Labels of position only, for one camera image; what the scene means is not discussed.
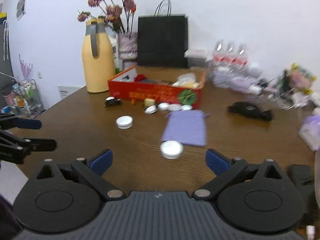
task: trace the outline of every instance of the red fabric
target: red fabric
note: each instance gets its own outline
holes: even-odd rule
[[[146,79],[146,76],[143,74],[139,74],[138,76],[136,76],[136,78],[134,79],[135,82],[141,82],[142,80]]]

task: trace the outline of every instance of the flower vase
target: flower vase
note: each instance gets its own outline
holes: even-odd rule
[[[86,22],[82,62],[87,91],[108,91],[108,79],[115,75],[115,66],[112,45],[106,34],[103,19]]]
[[[122,60],[135,60],[138,57],[138,33],[120,33],[118,43]]]

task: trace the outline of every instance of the drawstring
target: drawstring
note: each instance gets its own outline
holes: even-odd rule
[[[203,117],[204,118],[207,118],[208,116],[210,116],[211,114],[205,114]],[[171,117],[171,114],[167,114],[166,116],[165,116],[166,118],[169,118],[169,117]]]

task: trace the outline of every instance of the purple drawstring pouch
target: purple drawstring pouch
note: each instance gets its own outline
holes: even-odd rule
[[[182,144],[205,146],[207,144],[207,128],[205,115],[200,110],[171,112],[162,141],[178,141]]]
[[[320,149],[320,115],[308,116],[299,131],[300,137],[312,151]]]

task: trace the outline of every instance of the blue gripper pad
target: blue gripper pad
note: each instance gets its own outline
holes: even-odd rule
[[[113,153],[107,149],[93,160],[89,160],[89,168],[99,176],[102,176],[112,165]]]
[[[17,118],[15,121],[15,125],[21,129],[35,129],[38,130],[41,128],[42,123],[40,120],[31,120],[31,119],[23,119]]]
[[[205,153],[205,161],[208,168],[210,168],[210,170],[212,170],[217,176],[225,172],[230,167],[230,160],[213,149],[207,150]]]

